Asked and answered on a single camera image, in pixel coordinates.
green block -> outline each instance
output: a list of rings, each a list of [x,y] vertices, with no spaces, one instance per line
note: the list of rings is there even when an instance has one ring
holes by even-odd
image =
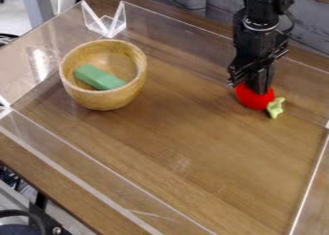
[[[127,84],[127,81],[91,64],[75,70],[75,77],[100,91],[114,90]]]

